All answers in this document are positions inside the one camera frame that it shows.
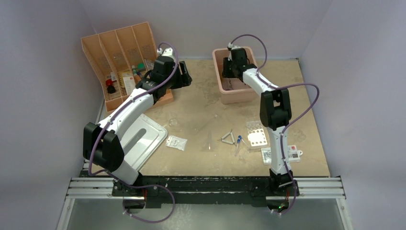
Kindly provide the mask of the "white clay triangle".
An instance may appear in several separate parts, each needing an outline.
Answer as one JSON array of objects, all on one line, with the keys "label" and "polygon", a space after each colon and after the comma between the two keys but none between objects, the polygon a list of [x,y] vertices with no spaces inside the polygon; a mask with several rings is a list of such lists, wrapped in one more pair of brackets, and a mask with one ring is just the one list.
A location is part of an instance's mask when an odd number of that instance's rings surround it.
[{"label": "white clay triangle", "polygon": [[233,134],[233,130],[231,129],[229,132],[224,134],[218,141],[228,144],[228,145],[235,145],[236,141],[235,141],[235,137]]}]

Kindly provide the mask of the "black mounting base rail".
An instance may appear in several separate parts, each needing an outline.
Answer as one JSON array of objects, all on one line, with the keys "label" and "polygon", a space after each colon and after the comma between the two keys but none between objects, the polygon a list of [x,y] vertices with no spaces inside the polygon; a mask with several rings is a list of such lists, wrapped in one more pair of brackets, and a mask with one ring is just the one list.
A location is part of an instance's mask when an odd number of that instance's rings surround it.
[{"label": "black mounting base rail", "polygon": [[114,180],[112,195],[143,199],[147,208],[163,204],[251,205],[283,211],[299,196],[298,182],[279,186],[270,176],[141,175],[132,186]]}]

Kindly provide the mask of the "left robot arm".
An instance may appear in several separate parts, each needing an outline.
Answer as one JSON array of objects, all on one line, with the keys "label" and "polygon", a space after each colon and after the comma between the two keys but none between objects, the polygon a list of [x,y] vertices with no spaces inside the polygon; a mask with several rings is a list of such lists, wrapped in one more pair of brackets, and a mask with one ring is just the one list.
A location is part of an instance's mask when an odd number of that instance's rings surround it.
[{"label": "left robot arm", "polygon": [[158,56],[123,104],[102,121],[85,125],[83,157],[124,182],[129,195],[139,195],[143,189],[139,170],[168,134],[155,122],[146,126],[144,112],[167,90],[191,82],[185,62],[177,62],[174,55]]}]

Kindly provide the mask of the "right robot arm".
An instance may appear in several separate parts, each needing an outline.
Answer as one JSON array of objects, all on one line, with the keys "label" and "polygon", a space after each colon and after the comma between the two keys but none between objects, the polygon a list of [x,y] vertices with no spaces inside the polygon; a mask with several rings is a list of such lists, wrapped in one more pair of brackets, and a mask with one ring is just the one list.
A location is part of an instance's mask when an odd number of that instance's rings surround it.
[{"label": "right robot arm", "polygon": [[258,67],[249,62],[247,52],[229,44],[229,56],[223,61],[223,77],[239,79],[260,97],[259,116],[270,138],[271,168],[269,189],[275,195],[295,193],[296,183],[289,162],[288,145],[283,141],[292,118],[290,95],[265,79]]}]

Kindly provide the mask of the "white labelled package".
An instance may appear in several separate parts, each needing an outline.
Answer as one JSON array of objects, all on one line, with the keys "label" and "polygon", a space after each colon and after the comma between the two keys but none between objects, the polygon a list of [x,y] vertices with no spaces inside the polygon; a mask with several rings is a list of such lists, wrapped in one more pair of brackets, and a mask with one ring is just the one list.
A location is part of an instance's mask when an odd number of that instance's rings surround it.
[{"label": "white labelled package", "polygon": [[[271,165],[271,149],[270,148],[261,148],[262,158],[264,165]],[[297,149],[296,145],[288,145],[288,156],[289,162],[300,162],[300,157],[303,152]]]}]

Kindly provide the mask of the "white test tube rack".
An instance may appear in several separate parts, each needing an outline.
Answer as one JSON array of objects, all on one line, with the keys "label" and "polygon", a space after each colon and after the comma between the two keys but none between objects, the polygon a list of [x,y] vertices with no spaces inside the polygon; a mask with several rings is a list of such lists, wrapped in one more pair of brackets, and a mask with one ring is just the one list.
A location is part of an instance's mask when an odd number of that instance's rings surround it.
[{"label": "white test tube rack", "polygon": [[261,149],[268,146],[268,140],[266,132],[260,121],[248,121],[246,122],[247,143],[251,149]]}]

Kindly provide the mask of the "peach file organizer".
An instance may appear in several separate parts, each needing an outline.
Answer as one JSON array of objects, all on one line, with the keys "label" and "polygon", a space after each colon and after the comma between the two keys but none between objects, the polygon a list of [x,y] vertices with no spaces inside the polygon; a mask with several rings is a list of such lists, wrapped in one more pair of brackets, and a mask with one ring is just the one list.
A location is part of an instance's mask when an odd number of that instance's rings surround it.
[{"label": "peach file organizer", "polygon": [[[157,58],[156,43],[149,23],[115,29],[81,38],[82,50],[101,83],[105,109],[111,114],[128,97],[122,73],[137,74],[135,82],[150,70]],[[111,79],[116,93],[108,94],[105,81]]]}]

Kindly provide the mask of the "small white packet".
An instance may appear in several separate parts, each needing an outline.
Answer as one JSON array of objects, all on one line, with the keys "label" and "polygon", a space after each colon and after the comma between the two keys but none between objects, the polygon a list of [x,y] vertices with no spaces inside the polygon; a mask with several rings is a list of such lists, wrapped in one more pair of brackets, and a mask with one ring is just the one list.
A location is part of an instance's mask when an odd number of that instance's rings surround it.
[{"label": "small white packet", "polygon": [[165,145],[166,145],[166,147],[169,147],[169,148],[174,148],[174,149],[178,149],[181,151],[185,151],[187,141],[188,141],[187,139],[169,135],[166,140]]}]

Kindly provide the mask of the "glass stirring rod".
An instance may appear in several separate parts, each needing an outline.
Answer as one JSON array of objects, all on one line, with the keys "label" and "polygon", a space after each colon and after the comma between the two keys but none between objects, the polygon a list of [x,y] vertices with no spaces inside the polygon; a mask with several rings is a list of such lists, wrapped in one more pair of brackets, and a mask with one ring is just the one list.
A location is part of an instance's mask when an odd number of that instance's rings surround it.
[{"label": "glass stirring rod", "polygon": [[219,118],[219,115],[215,114],[214,116],[205,117],[204,119],[198,120],[196,122],[193,130],[196,132],[200,132],[200,131],[204,130],[208,125],[210,125],[211,123],[216,121],[218,118]]}]

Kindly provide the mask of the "pink plastic bin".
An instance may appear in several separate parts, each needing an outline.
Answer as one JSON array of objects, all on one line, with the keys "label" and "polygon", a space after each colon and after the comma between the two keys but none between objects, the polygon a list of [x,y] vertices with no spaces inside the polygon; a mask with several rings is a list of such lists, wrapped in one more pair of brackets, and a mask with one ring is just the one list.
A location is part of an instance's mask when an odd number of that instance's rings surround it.
[{"label": "pink plastic bin", "polygon": [[227,48],[215,49],[212,52],[220,100],[223,104],[250,102],[258,98],[257,93],[239,79],[223,78],[223,59],[228,58]]}]

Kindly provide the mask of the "red black bottle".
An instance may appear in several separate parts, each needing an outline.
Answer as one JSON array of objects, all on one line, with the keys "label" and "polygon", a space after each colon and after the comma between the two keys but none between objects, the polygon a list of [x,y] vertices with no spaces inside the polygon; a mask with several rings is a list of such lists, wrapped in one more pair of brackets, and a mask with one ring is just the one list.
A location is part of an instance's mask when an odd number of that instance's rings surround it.
[{"label": "red black bottle", "polygon": [[107,79],[105,81],[105,84],[106,84],[106,89],[107,89],[108,94],[116,93],[116,89],[113,86],[113,81],[111,79]]}]

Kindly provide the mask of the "white plastic lid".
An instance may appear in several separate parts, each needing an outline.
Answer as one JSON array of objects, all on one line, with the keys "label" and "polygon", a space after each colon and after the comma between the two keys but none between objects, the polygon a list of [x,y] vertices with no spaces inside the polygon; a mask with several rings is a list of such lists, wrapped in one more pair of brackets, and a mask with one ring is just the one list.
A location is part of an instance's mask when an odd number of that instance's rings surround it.
[{"label": "white plastic lid", "polygon": [[120,141],[125,154],[124,160],[133,169],[141,170],[167,136],[168,131],[162,125],[141,114]]}]

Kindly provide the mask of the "blue capped test tube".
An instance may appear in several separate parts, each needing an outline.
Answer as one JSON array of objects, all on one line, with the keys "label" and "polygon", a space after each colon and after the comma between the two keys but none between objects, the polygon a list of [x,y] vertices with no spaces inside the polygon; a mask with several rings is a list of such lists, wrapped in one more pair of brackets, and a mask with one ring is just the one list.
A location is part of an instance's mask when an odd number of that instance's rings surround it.
[{"label": "blue capped test tube", "polygon": [[240,142],[242,140],[242,137],[239,135],[236,141],[236,150],[235,150],[235,156],[237,156],[238,152],[239,152],[239,146],[240,146]]}]

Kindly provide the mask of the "white box in organizer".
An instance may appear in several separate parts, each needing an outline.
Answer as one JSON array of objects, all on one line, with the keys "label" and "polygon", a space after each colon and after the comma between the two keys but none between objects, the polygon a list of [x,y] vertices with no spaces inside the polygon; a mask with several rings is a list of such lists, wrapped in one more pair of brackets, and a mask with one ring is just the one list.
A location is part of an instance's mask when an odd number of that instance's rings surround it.
[{"label": "white box in organizer", "polygon": [[122,79],[124,82],[126,94],[130,95],[135,89],[135,78],[132,73],[124,72],[122,73]]}]

